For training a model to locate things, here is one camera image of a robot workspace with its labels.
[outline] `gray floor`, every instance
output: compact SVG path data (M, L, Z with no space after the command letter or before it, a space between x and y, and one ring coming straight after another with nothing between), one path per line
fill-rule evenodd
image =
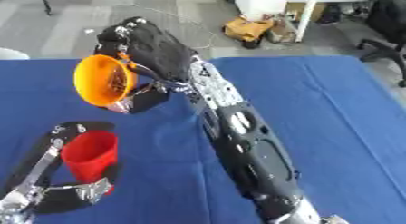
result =
M237 15L222 0L50 0L53 16L47 16L41 0L0 0L0 46L30 54L32 58L80 58L92 52L96 34L103 27L142 15L169 29L205 58L220 56L361 55L355 49L362 37L378 37L362 23L342 21L312 24L300 44L264 43L245 50L239 42L220 33L220 26ZM368 63L382 83L406 106L406 89L396 86L401 78L394 63Z

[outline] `cable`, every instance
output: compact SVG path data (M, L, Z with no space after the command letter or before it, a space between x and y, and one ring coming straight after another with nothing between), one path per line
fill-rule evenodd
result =
M176 15L176 14L169 13L169 12L165 12L165 11L161 11L161 10L158 10L158 9L149 8L149 7L144 7L144 6L142 6L142 5L134 5L134 6L137 6L137 7L139 7L139 8L145 9L145 10L151 10L151 11L154 11L154 12L156 12L156 13L160 13L160 14L164 14L164 15L175 16L175 17L177 17L177 18L179 18L179 19L184 19L184 20L190 21L190 22L193 23L193 24L197 24L197 25L199 25L199 26L202 26L203 29L205 29L205 30L210 34L210 38L208 39L208 44L207 44L207 45L203 45L203 46L192 47L193 49L206 49L206 48L210 48L210 47L212 47L213 39L214 39L215 37L218 37L216 34L214 34L213 32L211 32L210 30L208 30L208 27L207 27L207 26L205 26L204 24L202 24L202 23L200 23L200 22L194 21L192 18L187 17L187 16L185 16L185 15Z

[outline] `cardboard box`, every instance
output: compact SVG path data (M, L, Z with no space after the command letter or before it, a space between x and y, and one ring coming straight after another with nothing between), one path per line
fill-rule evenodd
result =
M302 13L305 9L305 6L306 6L305 3L288 3L286 5L285 14L289 18L289 20L299 22L300 18L302 17ZM313 22L319 20L319 18L322 16L324 9L325 9L324 3L317 3L314 7L311 20Z

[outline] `table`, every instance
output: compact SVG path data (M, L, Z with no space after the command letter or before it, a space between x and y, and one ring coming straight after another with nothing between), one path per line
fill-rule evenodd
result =
M1 181L56 123L114 122L120 138L124 167L116 190L97 206L37 223L259 223L183 96L132 116L98 109L74 91L77 62L0 61ZM322 215L352 224L406 219L406 115L361 62L341 56L213 62L274 128ZM62 167L54 181L71 178Z

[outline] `robotic hand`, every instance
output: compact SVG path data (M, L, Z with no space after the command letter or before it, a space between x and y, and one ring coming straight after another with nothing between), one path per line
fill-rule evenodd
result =
M95 204L109 191L117 165L106 167L101 178L89 184L51 185L53 173L61 166L65 144L87 131L108 131L108 122L67 122L46 133L27 153L6 180L0 193L0 223L33 223L35 214L59 213Z
M141 17L107 28L98 39L96 54L128 59L138 65L133 72L152 78L155 93L144 93L145 97L170 92L188 96L221 164L241 195L253 201L264 223L346 223L335 216L320 218L297 186L299 172L271 127L196 51ZM146 102L145 97L131 96L143 104L140 111L166 101Z

